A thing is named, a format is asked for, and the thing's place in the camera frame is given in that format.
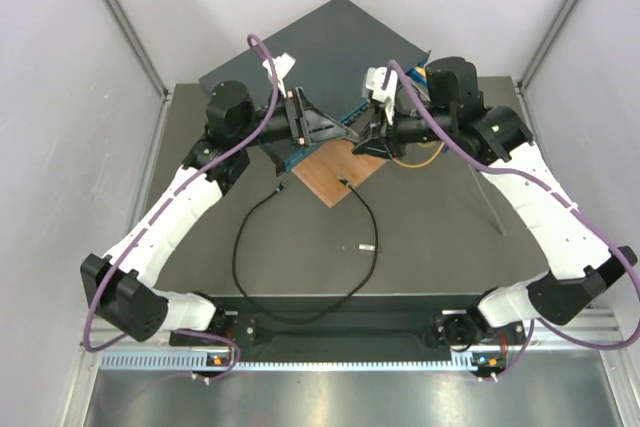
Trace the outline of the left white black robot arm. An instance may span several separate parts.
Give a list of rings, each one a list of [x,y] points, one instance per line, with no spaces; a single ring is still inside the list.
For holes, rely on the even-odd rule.
[[[278,88],[267,107],[256,108],[243,83],[224,81],[213,89],[206,117],[203,135],[143,219],[105,254],[88,255],[80,267],[90,314],[139,342],[178,329],[192,330],[209,344],[226,334],[227,321],[210,298],[153,288],[186,234],[247,168],[248,147],[281,140],[309,147],[356,137],[315,107],[300,87]]]

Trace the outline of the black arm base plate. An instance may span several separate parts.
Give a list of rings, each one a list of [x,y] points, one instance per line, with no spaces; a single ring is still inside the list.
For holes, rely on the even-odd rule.
[[[220,296],[207,331],[235,341],[247,353],[282,338],[329,342],[411,340],[419,347],[515,347],[525,326],[490,327],[473,294],[340,296]]]

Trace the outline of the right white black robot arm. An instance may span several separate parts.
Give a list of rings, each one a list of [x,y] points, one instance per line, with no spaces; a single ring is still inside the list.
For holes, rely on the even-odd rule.
[[[634,251],[616,246],[581,213],[521,117],[509,107],[485,105],[474,64],[446,57],[425,72],[422,97],[395,61],[367,70],[363,96],[374,114],[353,154],[399,160],[409,144],[443,143],[502,194],[547,262],[545,273],[475,301],[465,316],[472,339],[487,343],[504,326],[527,321],[558,334],[621,277],[639,283]]]

